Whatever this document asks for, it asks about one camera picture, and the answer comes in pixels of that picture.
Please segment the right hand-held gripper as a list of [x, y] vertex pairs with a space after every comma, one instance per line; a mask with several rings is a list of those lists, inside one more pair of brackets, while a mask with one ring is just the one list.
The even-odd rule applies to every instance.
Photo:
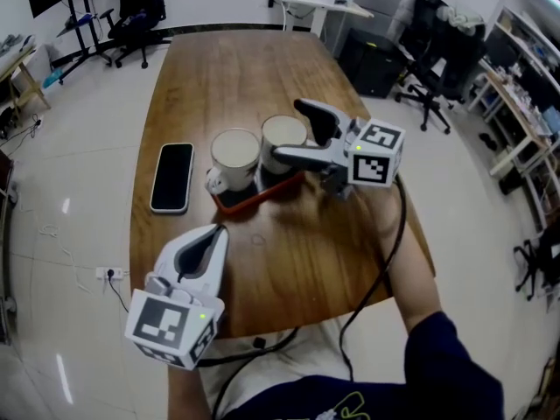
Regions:
[[405, 130], [377, 119], [357, 118], [342, 134], [347, 115], [321, 101], [300, 98], [295, 110], [308, 118], [315, 143], [325, 147], [282, 145], [273, 158], [283, 165], [322, 172], [322, 187], [342, 199], [354, 186], [392, 185], [403, 155]]

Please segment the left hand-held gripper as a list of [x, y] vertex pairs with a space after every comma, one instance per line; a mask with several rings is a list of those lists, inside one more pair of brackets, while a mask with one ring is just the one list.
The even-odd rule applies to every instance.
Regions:
[[159, 276], [150, 273], [145, 288], [133, 291], [125, 327], [125, 337], [145, 356], [176, 368], [197, 367], [225, 311], [216, 296], [228, 244], [224, 226], [207, 225], [163, 247], [155, 264]]

